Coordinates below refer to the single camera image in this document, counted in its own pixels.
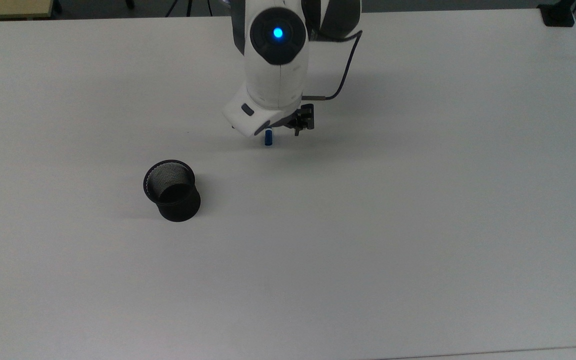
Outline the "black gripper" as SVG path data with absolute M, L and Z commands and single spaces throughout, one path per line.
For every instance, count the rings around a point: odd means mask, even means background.
M 304 130 L 313 130 L 315 128 L 314 105 L 302 105 L 290 116 L 281 119 L 281 125 L 288 129 L 294 129 L 295 137 L 298 137 L 300 132 Z

